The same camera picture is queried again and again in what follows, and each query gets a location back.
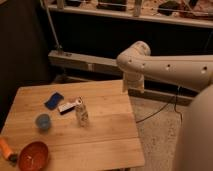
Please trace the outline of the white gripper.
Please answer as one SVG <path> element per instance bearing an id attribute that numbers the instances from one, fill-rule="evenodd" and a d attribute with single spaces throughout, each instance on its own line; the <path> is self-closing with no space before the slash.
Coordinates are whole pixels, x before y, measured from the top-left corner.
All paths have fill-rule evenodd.
<path id="1" fill-rule="evenodd" d="M 129 89 L 138 90 L 141 93 L 144 92 L 144 76 L 137 73 L 123 73 L 123 88 L 122 91 L 128 91 Z"/>

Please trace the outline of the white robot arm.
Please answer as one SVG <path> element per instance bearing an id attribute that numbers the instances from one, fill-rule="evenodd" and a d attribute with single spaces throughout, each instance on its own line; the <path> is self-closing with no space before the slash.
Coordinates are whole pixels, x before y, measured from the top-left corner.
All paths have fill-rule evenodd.
<path id="1" fill-rule="evenodd" d="M 153 56 L 137 41 L 116 59 L 123 88 L 144 89 L 146 77 L 197 93 L 179 131 L 172 171 L 213 171 L 213 55 Z"/>

